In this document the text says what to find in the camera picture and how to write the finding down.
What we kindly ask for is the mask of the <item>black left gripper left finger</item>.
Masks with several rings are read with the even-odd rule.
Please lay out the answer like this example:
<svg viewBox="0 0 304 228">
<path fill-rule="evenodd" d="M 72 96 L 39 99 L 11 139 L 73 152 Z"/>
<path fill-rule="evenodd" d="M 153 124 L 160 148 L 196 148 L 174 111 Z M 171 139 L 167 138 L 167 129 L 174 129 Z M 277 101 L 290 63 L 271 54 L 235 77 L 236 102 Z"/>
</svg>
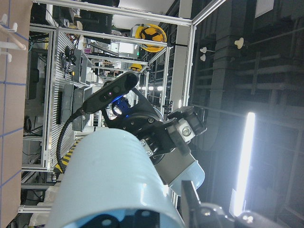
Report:
<svg viewBox="0 0 304 228">
<path fill-rule="evenodd" d="M 117 209 L 78 219 L 69 228 L 151 228 L 152 211 Z"/>
</svg>

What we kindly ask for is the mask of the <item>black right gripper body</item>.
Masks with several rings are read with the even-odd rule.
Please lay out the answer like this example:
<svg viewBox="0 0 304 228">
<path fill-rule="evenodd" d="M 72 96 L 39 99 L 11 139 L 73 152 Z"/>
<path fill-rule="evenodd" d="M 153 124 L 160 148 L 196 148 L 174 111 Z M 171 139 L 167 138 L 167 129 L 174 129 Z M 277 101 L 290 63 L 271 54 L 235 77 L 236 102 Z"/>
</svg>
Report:
<svg viewBox="0 0 304 228">
<path fill-rule="evenodd" d="M 134 106 L 124 96 L 111 103 L 115 119 L 111 120 L 107 111 L 102 109 L 106 126 L 125 130 L 139 140 L 145 140 L 152 152 L 166 152 L 166 132 L 162 127 L 162 119 L 141 92 L 136 88 L 132 92 L 138 96 L 138 103 Z"/>
</svg>

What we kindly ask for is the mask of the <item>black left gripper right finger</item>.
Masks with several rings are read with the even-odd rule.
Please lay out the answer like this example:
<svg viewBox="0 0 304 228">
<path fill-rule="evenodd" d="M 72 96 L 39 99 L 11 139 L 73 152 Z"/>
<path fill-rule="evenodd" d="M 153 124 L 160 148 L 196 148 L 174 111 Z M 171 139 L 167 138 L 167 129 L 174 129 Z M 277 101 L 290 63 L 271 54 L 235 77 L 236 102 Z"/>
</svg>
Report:
<svg viewBox="0 0 304 228">
<path fill-rule="evenodd" d="M 192 181 L 181 182 L 181 217 L 187 228 L 199 228 L 200 199 Z"/>
</svg>

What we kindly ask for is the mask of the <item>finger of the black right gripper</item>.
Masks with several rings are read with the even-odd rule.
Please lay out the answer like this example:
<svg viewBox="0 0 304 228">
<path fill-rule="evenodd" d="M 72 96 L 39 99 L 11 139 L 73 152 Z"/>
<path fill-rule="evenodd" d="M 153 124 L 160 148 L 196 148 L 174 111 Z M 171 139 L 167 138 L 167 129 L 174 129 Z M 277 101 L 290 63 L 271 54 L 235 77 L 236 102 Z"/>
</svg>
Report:
<svg viewBox="0 0 304 228">
<path fill-rule="evenodd" d="M 179 150 L 183 156 L 188 155 L 190 141 L 206 130 L 195 108 L 183 106 L 169 114 L 167 121 L 154 122 L 148 126 L 140 135 L 140 142 L 151 161 L 159 162 L 175 150 Z"/>
</svg>

